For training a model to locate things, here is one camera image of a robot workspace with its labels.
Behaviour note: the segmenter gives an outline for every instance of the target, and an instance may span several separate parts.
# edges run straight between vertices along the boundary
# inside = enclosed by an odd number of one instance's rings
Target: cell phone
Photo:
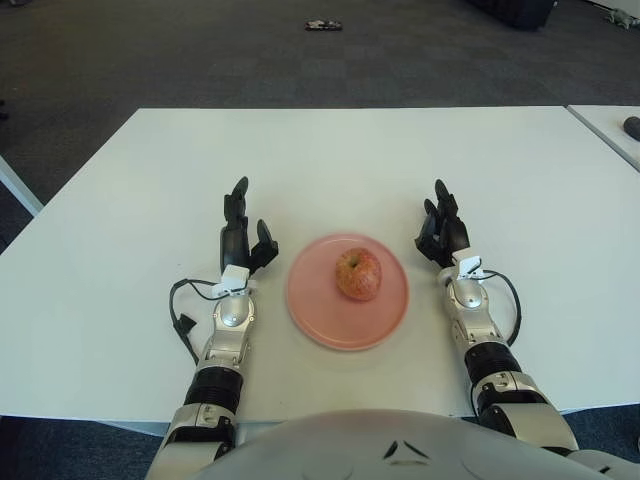
[[[336,32],[342,30],[342,23],[335,20],[314,20],[305,22],[304,29],[308,31],[328,30]]]

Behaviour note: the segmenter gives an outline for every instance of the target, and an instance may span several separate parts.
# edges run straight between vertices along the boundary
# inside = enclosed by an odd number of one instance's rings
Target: gray carpet
[[[561,0],[519,32],[463,0],[0,1],[0,154],[47,202],[139,107],[640,104],[640,30]],[[305,32],[339,19],[340,33]],[[0,251],[29,215],[0,186]],[[640,461],[638,406],[574,414],[583,447]],[[142,478],[158,440],[3,419],[0,478]]]

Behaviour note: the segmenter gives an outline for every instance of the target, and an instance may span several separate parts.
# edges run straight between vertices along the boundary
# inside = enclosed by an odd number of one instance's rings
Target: tabletop
[[[280,254],[254,275],[240,421],[470,414],[438,269],[413,243],[436,178],[483,265],[516,285],[513,352],[555,406],[640,399],[640,176],[564,108],[142,109],[0,255],[0,414],[169,421],[194,371],[169,288],[218,279],[223,195],[243,175],[250,242],[263,218]],[[407,314],[370,350],[322,347],[287,312],[293,260],[334,232],[376,238],[407,273]],[[508,334],[509,292],[485,286]],[[201,343],[211,305],[183,290]]]
[[[640,171],[640,142],[624,131],[624,121],[640,117],[640,106],[569,105],[576,117],[604,140],[611,148]]]

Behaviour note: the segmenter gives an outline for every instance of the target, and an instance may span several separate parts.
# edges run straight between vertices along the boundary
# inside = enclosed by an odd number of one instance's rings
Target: red apple
[[[336,283],[347,297],[373,300],[380,290],[381,282],[380,261],[366,248],[352,248],[338,258]]]

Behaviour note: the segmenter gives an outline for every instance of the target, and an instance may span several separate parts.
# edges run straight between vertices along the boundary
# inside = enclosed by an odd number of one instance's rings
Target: pink plate
[[[352,300],[336,286],[336,261],[354,247],[369,249],[382,267],[380,291],[369,302]],[[338,350],[363,350],[382,343],[400,325],[409,287],[402,266],[380,242],[357,234],[329,235],[298,255],[289,272],[287,303],[294,322],[314,340]]]

